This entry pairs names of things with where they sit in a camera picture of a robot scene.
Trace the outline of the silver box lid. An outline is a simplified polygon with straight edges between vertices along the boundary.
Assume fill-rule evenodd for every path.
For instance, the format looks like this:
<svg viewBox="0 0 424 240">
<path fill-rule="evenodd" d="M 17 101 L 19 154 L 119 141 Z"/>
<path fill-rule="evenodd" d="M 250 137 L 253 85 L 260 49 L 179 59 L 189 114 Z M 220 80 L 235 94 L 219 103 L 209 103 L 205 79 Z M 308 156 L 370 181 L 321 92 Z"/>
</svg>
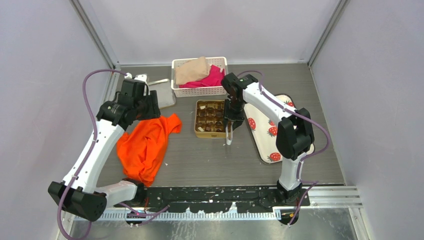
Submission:
<svg viewBox="0 0 424 240">
<path fill-rule="evenodd" d="M 168 78 L 148 82 L 150 91 L 156 91 L 159 109 L 172 107 L 176 104 L 176 97 Z"/>
</svg>

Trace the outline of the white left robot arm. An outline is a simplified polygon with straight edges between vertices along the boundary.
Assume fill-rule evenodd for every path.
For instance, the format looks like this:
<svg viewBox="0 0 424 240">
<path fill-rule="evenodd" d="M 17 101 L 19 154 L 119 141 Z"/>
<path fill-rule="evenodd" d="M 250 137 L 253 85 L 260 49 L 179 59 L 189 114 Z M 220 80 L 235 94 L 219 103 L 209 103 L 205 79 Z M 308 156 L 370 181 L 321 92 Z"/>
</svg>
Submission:
<svg viewBox="0 0 424 240">
<path fill-rule="evenodd" d="M 61 182 L 51 182 L 47 191 L 61 209 L 85 220 L 97 221 L 105 209 L 128 201 L 141 206 L 146 200 L 142 183 L 124 178 L 118 183 L 97 187 L 100 173 L 119 138 L 135 120 L 160 116 L 156 90 L 150 90 L 148 76 L 125 77 L 116 101 L 106 101 L 96 115 L 96 130 L 86 143 L 73 168 Z"/>
</svg>

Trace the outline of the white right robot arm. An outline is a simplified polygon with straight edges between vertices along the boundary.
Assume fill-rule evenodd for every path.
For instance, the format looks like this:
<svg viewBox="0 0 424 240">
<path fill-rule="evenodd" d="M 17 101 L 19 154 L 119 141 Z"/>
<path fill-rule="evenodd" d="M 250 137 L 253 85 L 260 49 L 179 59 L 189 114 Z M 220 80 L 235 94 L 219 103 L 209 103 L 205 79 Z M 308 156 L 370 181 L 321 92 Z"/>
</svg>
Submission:
<svg viewBox="0 0 424 240">
<path fill-rule="evenodd" d="M 245 104 L 251 104 L 275 124 L 275 146 L 282 156 L 276 193 L 281 204 L 291 205 L 302 188 L 299 164 L 315 141 L 310 113 L 279 100 L 251 74 L 237 77 L 229 73 L 223 77 L 221 85 L 228 94 L 223 107 L 223 128 L 228 145 L 232 143 L 233 131 L 245 121 Z"/>
</svg>

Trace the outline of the gold chocolate tray box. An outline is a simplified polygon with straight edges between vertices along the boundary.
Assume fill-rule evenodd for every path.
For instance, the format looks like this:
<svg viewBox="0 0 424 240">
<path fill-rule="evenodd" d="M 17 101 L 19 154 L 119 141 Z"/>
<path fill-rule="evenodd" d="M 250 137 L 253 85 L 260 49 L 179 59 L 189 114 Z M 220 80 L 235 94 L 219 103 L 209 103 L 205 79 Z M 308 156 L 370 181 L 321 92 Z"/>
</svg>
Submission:
<svg viewBox="0 0 424 240">
<path fill-rule="evenodd" d="M 225 139 L 224 100 L 198 100 L 195 105 L 194 134 L 200 139 Z"/>
</svg>

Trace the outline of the metal tongs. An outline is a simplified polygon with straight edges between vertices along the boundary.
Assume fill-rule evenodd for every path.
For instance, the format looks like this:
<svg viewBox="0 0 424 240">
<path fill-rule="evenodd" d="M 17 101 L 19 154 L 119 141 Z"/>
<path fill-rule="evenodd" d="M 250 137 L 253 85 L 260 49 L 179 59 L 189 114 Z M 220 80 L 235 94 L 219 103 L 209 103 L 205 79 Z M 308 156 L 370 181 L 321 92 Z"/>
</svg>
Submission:
<svg viewBox="0 0 424 240">
<path fill-rule="evenodd" d="M 229 122 L 225 128 L 225 141 L 228 146 L 230 146 L 233 141 L 233 124 L 231 122 Z"/>
</svg>

